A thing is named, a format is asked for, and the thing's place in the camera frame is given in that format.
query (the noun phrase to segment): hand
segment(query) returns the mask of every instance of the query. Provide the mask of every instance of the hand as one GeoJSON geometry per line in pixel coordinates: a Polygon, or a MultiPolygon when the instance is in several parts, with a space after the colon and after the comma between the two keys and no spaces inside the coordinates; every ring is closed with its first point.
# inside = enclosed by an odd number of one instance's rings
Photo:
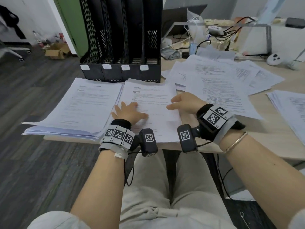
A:
{"type": "Polygon", "coordinates": [[[168,110],[178,109],[179,111],[185,111],[189,114],[196,114],[197,111],[207,102],[199,99],[197,96],[184,92],[179,95],[176,95],[173,99],[170,100],[173,104],[167,105],[168,110]]]}
{"type": "Polygon", "coordinates": [[[122,102],[121,106],[122,109],[120,109],[117,105],[114,106],[116,114],[114,112],[111,112],[113,119],[124,119],[134,125],[138,123],[139,120],[148,118],[148,114],[137,111],[135,107],[138,106],[138,103],[136,102],[133,102],[129,105],[126,105],[124,102],[122,102]]]}

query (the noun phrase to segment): white sleeve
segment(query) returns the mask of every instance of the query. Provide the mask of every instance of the white sleeve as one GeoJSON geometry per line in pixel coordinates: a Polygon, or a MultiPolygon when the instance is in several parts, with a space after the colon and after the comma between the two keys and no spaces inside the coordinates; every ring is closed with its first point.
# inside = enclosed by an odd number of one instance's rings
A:
{"type": "Polygon", "coordinates": [[[305,228],[305,209],[299,211],[291,220],[289,229],[304,229],[305,228]]]}
{"type": "Polygon", "coordinates": [[[71,213],[50,211],[34,219],[27,229],[90,229],[90,227],[71,213]]]}

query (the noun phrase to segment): gray floor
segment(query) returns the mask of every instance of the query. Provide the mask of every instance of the gray floor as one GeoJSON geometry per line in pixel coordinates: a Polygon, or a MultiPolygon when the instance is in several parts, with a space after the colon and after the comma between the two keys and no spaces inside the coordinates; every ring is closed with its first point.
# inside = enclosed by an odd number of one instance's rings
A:
{"type": "MultiPolygon", "coordinates": [[[[19,123],[44,119],[75,77],[84,77],[78,58],[49,60],[40,48],[24,63],[10,54],[0,60],[0,228],[23,229],[45,212],[69,211],[94,166],[97,145],[21,135],[28,125],[19,123]]],[[[173,154],[165,152],[171,186],[177,159],[173,154]]],[[[205,154],[205,158],[222,192],[214,157],[205,154]]],[[[256,203],[225,200],[225,204],[237,228],[247,228],[241,210],[251,229],[274,228],[256,203]]]]}

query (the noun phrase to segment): beige pants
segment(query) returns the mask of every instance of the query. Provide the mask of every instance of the beige pants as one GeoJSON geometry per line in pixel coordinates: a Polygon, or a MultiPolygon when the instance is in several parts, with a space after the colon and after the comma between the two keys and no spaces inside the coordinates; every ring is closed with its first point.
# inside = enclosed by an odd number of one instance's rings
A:
{"type": "Polygon", "coordinates": [[[208,165],[200,153],[180,154],[172,204],[162,150],[147,158],[138,154],[134,167],[133,182],[130,187],[124,187],[121,223],[190,216],[211,226],[228,224],[227,228],[234,228],[208,165]]]}

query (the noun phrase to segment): right hand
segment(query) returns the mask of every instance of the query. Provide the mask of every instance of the right hand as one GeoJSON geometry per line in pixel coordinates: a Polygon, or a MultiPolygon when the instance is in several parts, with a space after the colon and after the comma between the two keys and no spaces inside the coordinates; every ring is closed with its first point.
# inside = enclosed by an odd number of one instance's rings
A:
{"type": "Polygon", "coordinates": [[[197,96],[189,92],[183,92],[179,95],[176,95],[170,101],[173,104],[166,106],[168,110],[178,109],[179,111],[185,111],[189,114],[196,114],[202,106],[207,104],[207,102],[199,99],[197,96]]]}

